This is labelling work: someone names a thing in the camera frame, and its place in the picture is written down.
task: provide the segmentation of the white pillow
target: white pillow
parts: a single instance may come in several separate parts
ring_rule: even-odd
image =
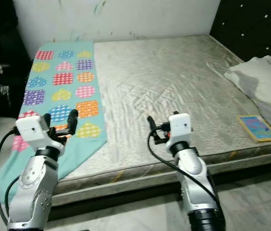
[[[225,77],[254,101],[271,125],[271,56],[230,67]]]

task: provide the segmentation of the gray mattress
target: gray mattress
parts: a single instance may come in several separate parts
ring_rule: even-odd
[[[271,163],[271,142],[254,143],[237,121],[258,108],[223,77],[241,60],[212,37],[100,42],[94,52],[107,143],[59,182],[54,205],[177,181],[147,150],[148,115],[189,113],[191,145],[212,173]]]

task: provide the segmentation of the patterned heart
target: patterned heart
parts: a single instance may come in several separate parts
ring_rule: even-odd
[[[76,109],[79,118],[97,116],[99,114],[98,101],[96,100],[77,103]]]
[[[48,60],[48,59],[52,59],[53,55],[54,55],[54,51],[37,51],[35,58]]]
[[[83,51],[83,52],[77,54],[77,57],[78,58],[90,58],[90,57],[92,57],[92,54],[88,51]]]
[[[91,59],[88,60],[79,60],[76,63],[77,70],[90,70],[93,69],[93,61]]]
[[[100,133],[101,133],[101,129],[97,125],[87,122],[77,131],[77,137],[96,138],[100,136]]]
[[[42,87],[47,83],[47,81],[43,78],[40,78],[39,76],[29,80],[27,82],[27,86],[29,88],[34,88],[34,87]]]
[[[22,136],[15,136],[13,139],[13,144],[12,144],[12,150],[13,151],[24,151],[27,147],[29,146],[28,143],[26,143],[23,139]]]
[[[53,85],[63,85],[73,83],[73,73],[57,73],[53,78]]]
[[[61,58],[61,59],[69,59],[71,57],[73,57],[74,55],[74,52],[73,51],[62,51],[58,54],[58,56]]]
[[[63,121],[68,118],[71,108],[67,105],[58,105],[49,111],[51,121]]]
[[[50,64],[48,63],[34,63],[31,69],[35,72],[42,72],[48,70],[49,68]]]
[[[60,89],[52,95],[52,100],[69,100],[71,98],[71,92],[65,89]]]
[[[35,105],[41,104],[44,100],[44,90],[26,90],[24,93],[24,104]]]
[[[91,72],[83,72],[77,75],[77,79],[81,83],[89,83],[93,81],[93,73]]]
[[[76,90],[76,96],[80,98],[89,98],[95,93],[95,88],[93,86],[81,86]]]
[[[19,114],[19,119],[24,117],[30,117],[30,116],[38,116],[39,114],[37,112],[34,112],[33,110],[28,110],[27,112]]]
[[[62,62],[55,67],[56,71],[70,71],[72,68],[73,66],[68,62]]]

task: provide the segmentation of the white wall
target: white wall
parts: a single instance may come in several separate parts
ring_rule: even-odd
[[[208,34],[220,0],[14,0],[31,57],[53,40],[111,41]]]

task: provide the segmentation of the tiled floor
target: tiled floor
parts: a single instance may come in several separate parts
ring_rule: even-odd
[[[0,139],[14,120],[0,121]],[[9,141],[3,153],[8,153]],[[271,173],[218,187],[227,231],[271,231]],[[103,209],[71,218],[51,221],[47,231],[187,231],[189,224],[177,195]],[[0,231],[6,230],[0,219]]]

